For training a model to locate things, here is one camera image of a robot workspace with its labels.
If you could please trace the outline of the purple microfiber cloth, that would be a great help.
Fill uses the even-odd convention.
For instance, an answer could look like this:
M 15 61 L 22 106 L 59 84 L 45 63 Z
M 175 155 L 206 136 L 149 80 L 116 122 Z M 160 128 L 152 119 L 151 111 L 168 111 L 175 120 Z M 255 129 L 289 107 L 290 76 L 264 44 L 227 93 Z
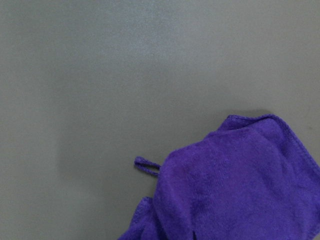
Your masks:
M 312 240 L 320 232 L 320 167 L 273 114 L 229 115 L 162 165 L 123 240 Z

